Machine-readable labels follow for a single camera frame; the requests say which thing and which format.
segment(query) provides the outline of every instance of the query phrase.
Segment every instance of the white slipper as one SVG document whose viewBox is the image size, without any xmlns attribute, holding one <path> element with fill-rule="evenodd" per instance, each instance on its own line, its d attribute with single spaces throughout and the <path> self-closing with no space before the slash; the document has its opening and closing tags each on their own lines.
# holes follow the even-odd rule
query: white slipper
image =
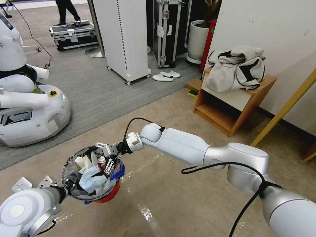
<svg viewBox="0 0 316 237">
<path fill-rule="evenodd" d="M 166 76 L 166 77 L 173 77 L 173 78 L 178 78 L 181 75 L 175 71 L 170 71 L 170 72 L 160 72 L 160 74 Z"/>
<path fill-rule="evenodd" d="M 157 75 L 153 75 L 152 78 L 155 80 L 155 81 L 173 81 L 173 78 L 172 77 L 164 77 L 163 75 L 161 74 L 157 74 Z"/>
</svg>

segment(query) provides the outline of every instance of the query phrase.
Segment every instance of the white plant pot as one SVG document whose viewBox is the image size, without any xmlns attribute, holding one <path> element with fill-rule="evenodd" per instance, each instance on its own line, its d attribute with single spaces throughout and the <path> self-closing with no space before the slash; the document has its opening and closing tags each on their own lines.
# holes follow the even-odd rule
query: white plant pot
<svg viewBox="0 0 316 237">
<path fill-rule="evenodd" d="M 198 27 L 196 25 L 203 23 L 203 20 L 196 20 L 191 22 L 189 42 L 188 42 L 188 57 L 193 59 L 195 63 L 201 63 L 206 38 L 208 35 L 208 28 Z"/>
</svg>

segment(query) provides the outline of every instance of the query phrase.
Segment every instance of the caster wheel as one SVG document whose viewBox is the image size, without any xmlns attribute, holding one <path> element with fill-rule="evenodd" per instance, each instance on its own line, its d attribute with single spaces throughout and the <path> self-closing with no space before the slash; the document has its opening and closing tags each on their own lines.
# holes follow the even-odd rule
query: caster wheel
<svg viewBox="0 0 316 237">
<path fill-rule="evenodd" d="M 170 63 L 169 68 L 175 68 L 175 62 Z"/>
<path fill-rule="evenodd" d="M 63 47 L 57 47 L 57 50 L 59 51 L 59 52 L 61 52 L 61 51 L 64 51 L 64 48 Z"/>
</svg>

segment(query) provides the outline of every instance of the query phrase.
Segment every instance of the wooden cabinet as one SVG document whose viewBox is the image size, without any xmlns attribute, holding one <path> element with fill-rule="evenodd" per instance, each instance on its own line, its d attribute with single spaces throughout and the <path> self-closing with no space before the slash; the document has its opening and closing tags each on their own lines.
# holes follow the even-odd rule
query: wooden cabinet
<svg viewBox="0 0 316 237">
<path fill-rule="evenodd" d="M 204 70 L 193 112 L 230 137 L 250 119 L 277 78 L 267 74 L 255 90 L 239 89 L 218 93 L 205 87 L 204 79 L 211 70 L 211 67 Z"/>
</svg>

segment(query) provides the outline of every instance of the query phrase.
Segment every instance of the person's leg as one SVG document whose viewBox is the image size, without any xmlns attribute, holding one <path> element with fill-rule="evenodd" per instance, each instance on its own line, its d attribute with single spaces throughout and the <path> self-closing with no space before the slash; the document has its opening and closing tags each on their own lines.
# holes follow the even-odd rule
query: person's leg
<svg viewBox="0 0 316 237">
<path fill-rule="evenodd" d="M 65 24 L 66 23 L 66 4 L 65 4 L 65 0 L 56 0 L 56 4 L 58 6 L 60 23 L 61 24 Z"/>
<path fill-rule="evenodd" d="M 80 16 L 78 15 L 75 7 L 73 6 L 71 0 L 64 0 L 67 10 L 73 15 L 75 20 L 80 20 Z"/>
</svg>

